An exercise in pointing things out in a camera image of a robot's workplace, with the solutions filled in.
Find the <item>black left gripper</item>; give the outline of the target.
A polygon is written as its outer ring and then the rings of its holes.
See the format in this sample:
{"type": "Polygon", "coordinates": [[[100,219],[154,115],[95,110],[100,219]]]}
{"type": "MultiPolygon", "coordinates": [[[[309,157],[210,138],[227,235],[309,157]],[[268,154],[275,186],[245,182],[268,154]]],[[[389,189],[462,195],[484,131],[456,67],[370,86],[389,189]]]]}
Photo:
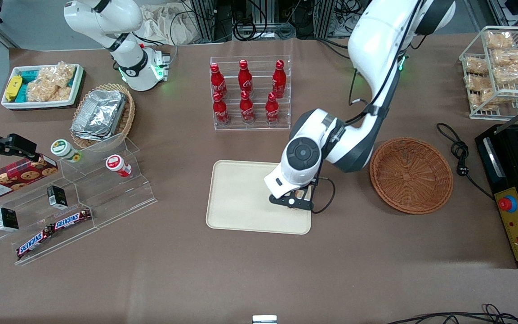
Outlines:
{"type": "Polygon", "coordinates": [[[268,198],[269,202],[292,209],[312,212],[314,210],[313,197],[318,181],[318,178],[314,178],[306,186],[284,193],[279,198],[271,194],[268,198]]]}

